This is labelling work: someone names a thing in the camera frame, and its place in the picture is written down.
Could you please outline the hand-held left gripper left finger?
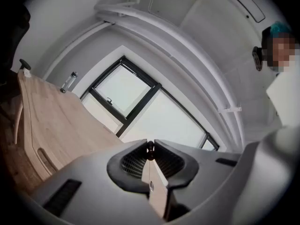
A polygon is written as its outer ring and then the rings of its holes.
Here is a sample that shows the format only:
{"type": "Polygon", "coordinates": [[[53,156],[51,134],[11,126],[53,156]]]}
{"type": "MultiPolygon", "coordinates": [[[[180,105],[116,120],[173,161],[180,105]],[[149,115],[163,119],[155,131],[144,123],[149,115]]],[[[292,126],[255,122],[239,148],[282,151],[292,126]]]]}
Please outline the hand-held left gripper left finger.
{"type": "Polygon", "coordinates": [[[81,156],[43,182],[30,207],[47,225],[161,225],[148,184],[126,172],[123,158],[144,157],[146,140],[81,156]]]}

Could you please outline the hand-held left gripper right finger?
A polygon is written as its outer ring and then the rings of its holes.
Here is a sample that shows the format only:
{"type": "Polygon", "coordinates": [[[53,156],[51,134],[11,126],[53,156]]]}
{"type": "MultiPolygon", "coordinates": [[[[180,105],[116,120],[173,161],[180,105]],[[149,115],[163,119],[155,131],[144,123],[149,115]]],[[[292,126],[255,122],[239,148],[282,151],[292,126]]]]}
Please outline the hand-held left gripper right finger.
{"type": "Polygon", "coordinates": [[[167,180],[163,218],[172,221],[204,202],[232,172],[241,155],[154,141],[154,159],[167,180]]]}

